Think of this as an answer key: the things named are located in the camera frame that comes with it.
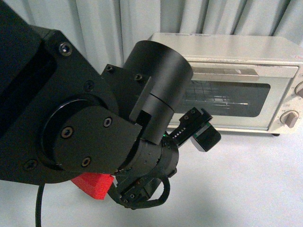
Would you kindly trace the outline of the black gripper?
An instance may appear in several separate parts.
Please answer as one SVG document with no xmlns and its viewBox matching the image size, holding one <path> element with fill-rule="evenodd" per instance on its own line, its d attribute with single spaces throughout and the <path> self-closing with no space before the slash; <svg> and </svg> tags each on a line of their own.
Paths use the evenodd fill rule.
<svg viewBox="0 0 303 227">
<path fill-rule="evenodd" d="M 192 108 L 179 120 L 171 133 L 163 132 L 160 143 L 140 140 L 134 160 L 116 175 L 108 195 L 129 209 L 146 209 L 162 205 L 170 193 L 169 178 L 177 172 L 178 149 L 212 116 L 205 109 Z"/>
</svg>

